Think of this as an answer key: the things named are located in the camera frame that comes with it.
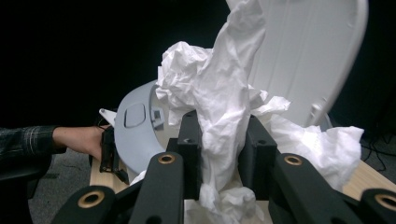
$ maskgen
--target black metal frame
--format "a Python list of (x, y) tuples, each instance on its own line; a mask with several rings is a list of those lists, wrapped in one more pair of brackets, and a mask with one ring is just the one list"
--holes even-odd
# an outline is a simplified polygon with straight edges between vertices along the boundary
[[(72, 195), (52, 223), (183, 223), (184, 200), (199, 200), (201, 130), (195, 111), (183, 117), (178, 138), (151, 158), (145, 178), (115, 194), (89, 186)], [(396, 193), (367, 189), (360, 201), (330, 187), (304, 157), (279, 153), (251, 117), (238, 156), (242, 183), (269, 201), (274, 223), (396, 223)]]

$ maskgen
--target white tissue paper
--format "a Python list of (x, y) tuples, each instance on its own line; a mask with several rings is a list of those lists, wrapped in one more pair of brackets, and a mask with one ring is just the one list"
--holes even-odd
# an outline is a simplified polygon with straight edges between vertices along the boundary
[(203, 136), (203, 184), (200, 199), (185, 201), (185, 223), (263, 223), (264, 214), (252, 190), (242, 186), (237, 155), (245, 144), (250, 114), (281, 152), (308, 158), (335, 189), (346, 183), (361, 156), (357, 128), (302, 128), (283, 119), (290, 102), (248, 85), (253, 57), (264, 39), (264, 15), (258, 0), (227, 1), (231, 13), (213, 49), (180, 41), (164, 54), (156, 94), (169, 106), (169, 125), (197, 111)]

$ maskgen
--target plaid sleeve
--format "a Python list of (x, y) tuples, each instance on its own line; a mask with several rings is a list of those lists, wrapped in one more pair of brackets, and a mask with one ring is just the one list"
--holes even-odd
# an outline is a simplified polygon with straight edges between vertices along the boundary
[(0, 128), (0, 161), (64, 153), (66, 148), (56, 149), (53, 144), (52, 133), (56, 127)]

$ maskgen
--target dark jacket sleeve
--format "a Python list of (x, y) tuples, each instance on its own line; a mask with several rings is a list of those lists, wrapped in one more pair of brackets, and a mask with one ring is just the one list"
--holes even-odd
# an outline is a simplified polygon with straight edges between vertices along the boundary
[(66, 148), (54, 147), (52, 133), (56, 127), (58, 126), (0, 128), (0, 162), (65, 153)]

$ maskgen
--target white plastic seat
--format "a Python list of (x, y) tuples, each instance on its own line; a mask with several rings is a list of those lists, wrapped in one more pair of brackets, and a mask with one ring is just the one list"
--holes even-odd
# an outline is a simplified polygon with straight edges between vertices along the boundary
[(265, 38), (248, 83), (291, 101), (282, 116), (307, 127), (332, 108), (364, 37), (367, 0), (262, 0)]

